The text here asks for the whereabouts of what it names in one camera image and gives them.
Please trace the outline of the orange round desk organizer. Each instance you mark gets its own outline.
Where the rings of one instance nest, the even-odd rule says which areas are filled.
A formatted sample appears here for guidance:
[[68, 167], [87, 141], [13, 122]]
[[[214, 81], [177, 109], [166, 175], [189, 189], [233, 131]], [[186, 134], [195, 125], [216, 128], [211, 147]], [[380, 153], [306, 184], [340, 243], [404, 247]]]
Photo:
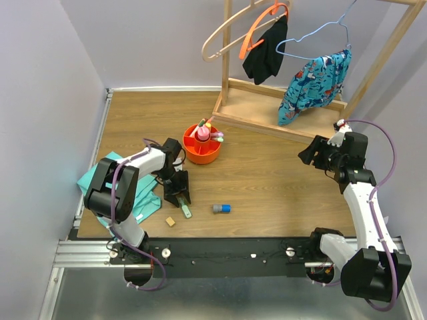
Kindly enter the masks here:
[[196, 124], [188, 127], [183, 134], [183, 148], [186, 157], [197, 165], [209, 164], [217, 159], [220, 154], [221, 143], [214, 140], [200, 141], [197, 134], [191, 136]]

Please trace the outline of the pink cap white marker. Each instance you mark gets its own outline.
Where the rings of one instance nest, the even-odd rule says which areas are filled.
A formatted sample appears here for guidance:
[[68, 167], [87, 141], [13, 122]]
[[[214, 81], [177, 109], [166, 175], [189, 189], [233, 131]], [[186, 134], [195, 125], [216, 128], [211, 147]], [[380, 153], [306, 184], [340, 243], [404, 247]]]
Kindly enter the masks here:
[[197, 133], [198, 129], [199, 129], [199, 126], [196, 126], [196, 127], [193, 129], [193, 131], [191, 132], [191, 134], [189, 135], [189, 137], [195, 137], [195, 134]]

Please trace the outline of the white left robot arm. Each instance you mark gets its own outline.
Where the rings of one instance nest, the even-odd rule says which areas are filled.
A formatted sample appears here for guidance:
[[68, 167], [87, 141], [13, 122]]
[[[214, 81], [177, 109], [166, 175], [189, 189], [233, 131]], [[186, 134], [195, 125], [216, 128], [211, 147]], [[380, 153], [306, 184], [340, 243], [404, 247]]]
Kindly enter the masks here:
[[102, 158], [96, 166], [84, 206], [107, 223], [113, 236], [125, 246], [125, 256], [133, 263], [141, 263], [149, 253], [148, 234], [133, 216], [137, 182], [155, 175], [163, 185], [163, 199], [179, 207], [180, 199], [191, 203], [189, 174], [178, 170], [175, 163], [183, 147], [169, 138], [160, 145], [150, 139], [143, 151], [120, 160]]

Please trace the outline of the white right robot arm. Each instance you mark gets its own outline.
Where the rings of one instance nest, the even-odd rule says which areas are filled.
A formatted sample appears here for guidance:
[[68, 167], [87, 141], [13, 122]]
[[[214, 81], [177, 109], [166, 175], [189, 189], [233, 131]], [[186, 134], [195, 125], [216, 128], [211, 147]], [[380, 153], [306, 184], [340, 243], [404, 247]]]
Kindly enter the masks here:
[[326, 257], [331, 260], [332, 281], [340, 282], [345, 295], [365, 299], [370, 305], [384, 302], [382, 310], [388, 311], [402, 290], [412, 262], [398, 251], [386, 228], [376, 201], [378, 184], [373, 172], [364, 166], [367, 147], [367, 136], [348, 131], [337, 132], [331, 139], [317, 135], [299, 153], [304, 164], [334, 173], [350, 209], [358, 245], [353, 249], [343, 235], [329, 231], [310, 241], [307, 253], [314, 261]]

